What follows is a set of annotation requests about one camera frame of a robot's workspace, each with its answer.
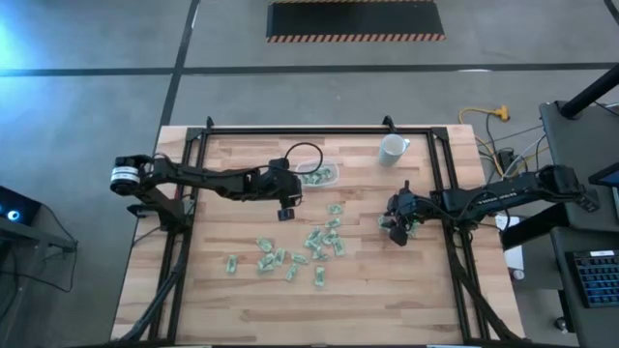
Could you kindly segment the black hazard-striped floor mat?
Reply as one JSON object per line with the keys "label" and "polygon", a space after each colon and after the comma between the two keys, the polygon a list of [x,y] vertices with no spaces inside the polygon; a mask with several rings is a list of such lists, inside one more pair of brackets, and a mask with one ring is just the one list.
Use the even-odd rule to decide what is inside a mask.
{"label": "black hazard-striped floor mat", "polygon": [[434,0],[275,0],[270,44],[442,42]]}

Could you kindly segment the black power strip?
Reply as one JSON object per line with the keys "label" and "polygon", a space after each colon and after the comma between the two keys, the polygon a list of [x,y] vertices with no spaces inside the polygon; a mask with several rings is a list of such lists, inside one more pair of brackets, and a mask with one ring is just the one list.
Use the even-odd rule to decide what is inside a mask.
{"label": "black power strip", "polygon": [[499,167],[502,169],[503,172],[506,172],[516,159],[514,150],[511,148],[499,150],[496,153],[496,157]]}

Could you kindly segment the black pole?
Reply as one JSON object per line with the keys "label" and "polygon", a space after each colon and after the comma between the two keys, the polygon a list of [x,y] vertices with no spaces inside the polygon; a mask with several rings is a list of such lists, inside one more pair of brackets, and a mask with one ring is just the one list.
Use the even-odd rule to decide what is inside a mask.
{"label": "black pole", "polygon": [[619,63],[607,71],[583,91],[559,107],[559,113],[566,119],[577,120],[580,113],[605,95],[611,89],[619,85]]}

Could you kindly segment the black backlit keyboard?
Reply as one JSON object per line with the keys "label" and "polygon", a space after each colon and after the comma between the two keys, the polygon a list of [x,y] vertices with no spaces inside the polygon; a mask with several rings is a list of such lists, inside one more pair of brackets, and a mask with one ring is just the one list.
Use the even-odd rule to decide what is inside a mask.
{"label": "black backlit keyboard", "polygon": [[566,259],[585,307],[619,306],[619,249],[569,251]]}

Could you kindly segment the white paper sheet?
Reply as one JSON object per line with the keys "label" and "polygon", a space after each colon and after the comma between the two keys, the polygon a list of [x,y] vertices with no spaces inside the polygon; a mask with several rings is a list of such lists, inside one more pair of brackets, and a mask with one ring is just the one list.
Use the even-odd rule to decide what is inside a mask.
{"label": "white paper sheet", "polygon": [[[520,223],[520,217],[507,218],[504,215],[494,217],[495,224],[500,229],[505,229],[507,226],[514,226]],[[524,260],[521,246],[514,246],[504,252],[507,267],[511,270],[524,270]]]}

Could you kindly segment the black computer with blue light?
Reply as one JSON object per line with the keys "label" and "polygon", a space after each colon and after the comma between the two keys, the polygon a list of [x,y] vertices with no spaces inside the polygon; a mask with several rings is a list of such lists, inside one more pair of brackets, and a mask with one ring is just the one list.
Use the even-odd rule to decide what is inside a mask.
{"label": "black computer with blue light", "polygon": [[0,186],[0,218],[31,226],[41,203]]}

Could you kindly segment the blue-lit screen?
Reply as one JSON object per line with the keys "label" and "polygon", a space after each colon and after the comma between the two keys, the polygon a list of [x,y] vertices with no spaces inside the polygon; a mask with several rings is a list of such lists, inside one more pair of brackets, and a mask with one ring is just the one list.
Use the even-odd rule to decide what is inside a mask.
{"label": "blue-lit screen", "polygon": [[595,186],[619,189],[619,161],[590,175],[588,182]]}

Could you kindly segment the black metal table frame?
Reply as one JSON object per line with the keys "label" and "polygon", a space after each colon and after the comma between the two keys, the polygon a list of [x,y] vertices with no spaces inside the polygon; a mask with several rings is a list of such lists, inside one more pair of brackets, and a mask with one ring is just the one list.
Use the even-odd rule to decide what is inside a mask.
{"label": "black metal table frame", "polygon": [[[377,219],[405,180],[420,195],[438,186],[480,186],[485,176],[470,127],[403,126],[410,148],[388,168],[377,161],[383,126],[216,126],[204,139],[192,132],[190,126],[162,129],[157,151],[211,170],[283,156],[292,164],[323,157],[338,165],[339,179],[306,190],[290,221],[279,221],[276,201],[241,203],[200,192],[187,272],[164,304],[157,340],[206,346],[461,343],[441,224],[430,221],[407,246],[397,246]],[[324,262],[323,287],[314,284],[315,260],[291,282],[285,267],[257,272],[258,238],[304,253],[305,238],[328,221],[331,204],[343,208],[338,232],[345,254]],[[234,275],[226,272],[229,255],[238,257]]]}

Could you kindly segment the white patterned mug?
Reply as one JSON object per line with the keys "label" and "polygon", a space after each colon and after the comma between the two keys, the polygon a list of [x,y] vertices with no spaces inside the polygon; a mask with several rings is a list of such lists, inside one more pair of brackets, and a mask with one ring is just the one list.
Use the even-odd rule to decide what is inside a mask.
{"label": "white patterned mug", "polygon": [[378,162],[383,166],[393,166],[410,146],[410,140],[394,133],[384,136],[379,145]]}

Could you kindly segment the black controller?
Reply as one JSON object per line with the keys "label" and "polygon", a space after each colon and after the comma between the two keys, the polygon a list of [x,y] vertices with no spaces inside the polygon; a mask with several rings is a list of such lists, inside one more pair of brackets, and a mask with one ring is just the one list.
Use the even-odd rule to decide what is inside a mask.
{"label": "black controller", "polygon": [[575,204],[587,213],[600,209],[599,196],[595,190],[586,190],[575,200]]}

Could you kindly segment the clear plastic container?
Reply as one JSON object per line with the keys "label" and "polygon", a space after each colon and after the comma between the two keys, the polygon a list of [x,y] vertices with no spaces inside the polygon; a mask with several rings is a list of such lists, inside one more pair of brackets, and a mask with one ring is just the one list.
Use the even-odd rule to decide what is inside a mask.
{"label": "clear plastic container", "polygon": [[304,188],[324,188],[324,187],[332,186],[332,185],[334,185],[338,181],[338,179],[339,179],[339,168],[338,168],[338,165],[334,161],[332,161],[330,159],[324,159],[322,161],[320,167],[317,167],[318,163],[319,163],[318,159],[312,159],[312,160],[306,160],[304,162],[300,162],[297,165],[295,171],[296,172],[303,172],[303,175],[312,174],[314,177],[319,177],[316,174],[316,171],[319,168],[321,168],[321,167],[329,167],[333,171],[334,176],[331,179],[329,179],[329,181],[328,181],[328,183],[326,185],[317,187],[315,185],[313,185],[313,186],[306,186],[306,185],[304,185],[303,181],[302,181],[302,176],[303,176],[302,175],[301,176],[301,183],[302,183],[302,186]]}

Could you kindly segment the grey desk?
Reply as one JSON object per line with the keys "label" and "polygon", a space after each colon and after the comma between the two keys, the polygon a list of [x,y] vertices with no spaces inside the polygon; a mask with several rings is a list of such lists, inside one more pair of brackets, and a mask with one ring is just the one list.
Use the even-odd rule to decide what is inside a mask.
{"label": "grey desk", "polygon": [[559,112],[559,104],[540,105],[547,143],[552,160],[575,171],[579,182],[597,193],[600,209],[589,213],[575,203],[565,210],[570,225],[579,229],[619,232],[619,214],[611,188],[592,186],[588,178],[619,162],[619,116],[599,106],[582,110],[571,120]]}
{"label": "grey desk", "polygon": [[619,249],[619,233],[555,227],[550,238],[563,285],[564,317],[579,347],[619,348],[619,306],[585,307],[566,259],[569,251]]}

